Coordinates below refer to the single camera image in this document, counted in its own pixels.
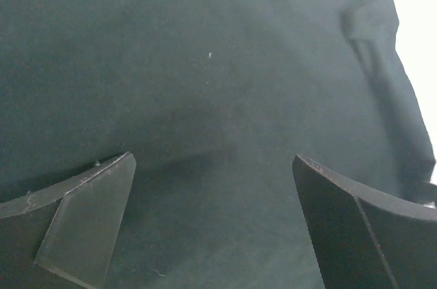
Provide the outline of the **black t-shirt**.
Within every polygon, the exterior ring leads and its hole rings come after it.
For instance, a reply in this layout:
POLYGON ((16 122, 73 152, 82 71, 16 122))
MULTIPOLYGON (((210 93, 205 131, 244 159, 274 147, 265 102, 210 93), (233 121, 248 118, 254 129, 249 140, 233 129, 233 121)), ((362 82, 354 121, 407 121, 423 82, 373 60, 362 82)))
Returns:
POLYGON ((108 288, 321 288, 297 154, 413 201, 393 0, 1 0, 1 200, 123 152, 108 288))

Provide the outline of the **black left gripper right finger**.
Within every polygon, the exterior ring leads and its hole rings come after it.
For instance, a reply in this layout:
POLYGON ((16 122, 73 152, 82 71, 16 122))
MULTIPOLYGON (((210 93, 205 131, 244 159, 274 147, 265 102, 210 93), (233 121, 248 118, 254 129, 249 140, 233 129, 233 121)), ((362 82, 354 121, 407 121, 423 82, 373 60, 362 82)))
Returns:
POLYGON ((436 209, 301 155, 292 168, 325 288, 436 287, 436 209))

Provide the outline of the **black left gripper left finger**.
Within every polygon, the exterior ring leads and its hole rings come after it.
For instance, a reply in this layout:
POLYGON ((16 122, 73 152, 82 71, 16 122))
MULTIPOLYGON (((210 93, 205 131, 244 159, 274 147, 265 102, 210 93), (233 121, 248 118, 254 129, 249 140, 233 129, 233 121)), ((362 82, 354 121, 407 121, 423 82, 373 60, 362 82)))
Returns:
POLYGON ((1 203, 1 287, 103 288, 136 165, 125 152, 1 203))

